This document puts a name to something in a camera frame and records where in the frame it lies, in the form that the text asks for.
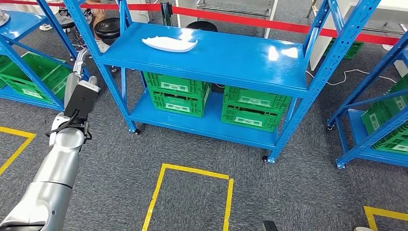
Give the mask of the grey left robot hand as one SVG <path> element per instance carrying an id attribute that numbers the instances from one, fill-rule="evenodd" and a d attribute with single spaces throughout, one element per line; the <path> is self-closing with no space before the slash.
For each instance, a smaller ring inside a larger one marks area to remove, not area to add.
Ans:
<path id="1" fill-rule="evenodd" d="M 85 66 L 86 56 L 89 53 L 87 48 L 83 48 L 78 54 L 74 63 L 73 71 L 67 76 L 64 92 L 64 110 L 67 108 L 75 86 L 82 80 L 82 67 Z"/>

